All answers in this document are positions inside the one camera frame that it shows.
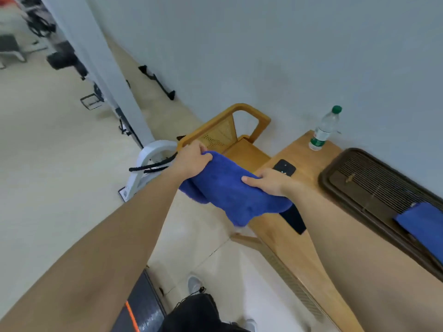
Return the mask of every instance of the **forearm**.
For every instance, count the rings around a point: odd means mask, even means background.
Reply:
[[[108,332],[183,181],[169,170],[64,253],[3,318],[0,330]]]
[[[437,331],[443,284],[318,192],[291,180],[297,206],[320,260],[362,327]]]

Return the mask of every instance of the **hand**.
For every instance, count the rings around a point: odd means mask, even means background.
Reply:
[[[203,143],[194,140],[179,151],[170,169],[177,173],[183,181],[198,175],[212,160],[211,154],[202,155],[202,152],[207,150]]]
[[[262,189],[273,196],[287,196],[287,191],[294,181],[284,173],[271,168],[263,169],[257,173],[259,179],[243,176],[241,181],[249,186]]]

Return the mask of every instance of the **folded blue cloth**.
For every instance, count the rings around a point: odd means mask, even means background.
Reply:
[[[443,263],[443,213],[429,203],[419,203],[396,221]]]
[[[229,220],[239,227],[246,226],[253,217],[263,213],[280,213],[291,207],[289,199],[269,195],[241,181],[242,176],[257,176],[215,151],[206,152],[212,154],[212,161],[201,173],[180,186],[188,197],[202,204],[211,202],[224,210]]]

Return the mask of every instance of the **sneaker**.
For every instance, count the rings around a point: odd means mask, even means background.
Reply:
[[[250,332],[257,332],[257,323],[254,319],[247,319],[243,324],[242,328]]]
[[[188,278],[188,291],[189,294],[198,293],[203,286],[203,282],[195,275],[190,275]]]

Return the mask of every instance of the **black pants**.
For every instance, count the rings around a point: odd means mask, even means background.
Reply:
[[[248,332],[223,323],[214,299],[207,293],[187,297],[163,321],[159,332]]]

